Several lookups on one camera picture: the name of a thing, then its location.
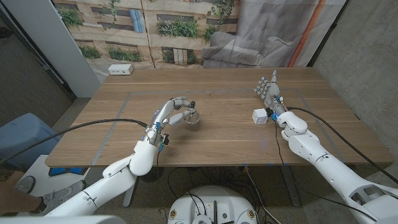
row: orange pipe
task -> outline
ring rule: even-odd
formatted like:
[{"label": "orange pipe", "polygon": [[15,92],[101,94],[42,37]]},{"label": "orange pipe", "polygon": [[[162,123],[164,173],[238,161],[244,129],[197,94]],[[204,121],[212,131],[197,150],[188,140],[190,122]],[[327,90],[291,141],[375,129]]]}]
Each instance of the orange pipe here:
[{"label": "orange pipe", "polygon": [[315,23],[317,22],[318,17],[322,12],[322,9],[323,9],[323,6],[325,5],[325,3],[326,3],[326,0],[319,0],[319,3],[317,5],[317,7],[315,8],[311,19],[308,22],[307,28],[305,28],[303,36],[301,36],[300,42],[298,43],[298,46],[295,49],[292,58],[290,59],[288,67],[294,66],[294,63],[296,62],[297,57],[299,56],[301,50],[303,49],[303,46],[304,46],[305,42],[307,41],[307,38],[310,35],[312,28],[314,27]]}]

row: white cube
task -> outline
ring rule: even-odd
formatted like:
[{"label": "white cube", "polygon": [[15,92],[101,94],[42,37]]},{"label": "white cube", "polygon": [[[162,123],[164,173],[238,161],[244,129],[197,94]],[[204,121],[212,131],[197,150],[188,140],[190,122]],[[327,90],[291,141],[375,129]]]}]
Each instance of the white cube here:
[{"label": "white cube", "polygon": [[264,124],[267,122],[267,118],[267,112],[264,108],[254,110],[253,120],[255,124]]}]

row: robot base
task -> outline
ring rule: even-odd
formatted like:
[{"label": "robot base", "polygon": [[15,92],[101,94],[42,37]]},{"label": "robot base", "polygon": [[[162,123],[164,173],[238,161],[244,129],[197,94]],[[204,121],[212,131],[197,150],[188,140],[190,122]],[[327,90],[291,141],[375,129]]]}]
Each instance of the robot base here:
[{"label": "robot base", "polygon": [[[189,192],[198,205],[199,211]],[[257,216],[250,202],[231,189],[206,185],[189,192],[173,203],[167,220],[168,224],[257,223]]]}]

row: table leg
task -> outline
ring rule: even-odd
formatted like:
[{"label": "table leg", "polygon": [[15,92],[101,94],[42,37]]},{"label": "table leg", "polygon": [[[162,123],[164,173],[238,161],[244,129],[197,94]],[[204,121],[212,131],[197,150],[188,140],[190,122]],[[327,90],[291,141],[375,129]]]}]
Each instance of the table leg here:
[{"label": "table leg", "polygon": [[290,202],[295,207],[301,206],[299,193],[297,192],[297,188],[293,183],[293,174],[290,166],[281,166],[280,169],[282,171],[282,175],[284,176],[285,185],[290,196]]},{"label": "table leg", "polygon": [[123,207],[128,208],[131,205],[132,202],[132,198],[134,196],[134,192],[136,191],[136,188],[138,186],[138,180],[139,178],[137,178],[137,176],[134,176],[136,178],[136,183],[129,188],[129,190],[127,190],[124,193],[124,199],[123,199]]}]

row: wall socket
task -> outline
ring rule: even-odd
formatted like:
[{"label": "wall socket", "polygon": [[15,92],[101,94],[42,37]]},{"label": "wall socket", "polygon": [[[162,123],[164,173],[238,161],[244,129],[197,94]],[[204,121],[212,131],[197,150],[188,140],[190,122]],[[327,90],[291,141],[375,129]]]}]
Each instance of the wall socket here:
[{"label": "wall socket", "polygon": [[111,75],[130,75],[134,69],[131,64],[113,64],[108,70]]}]

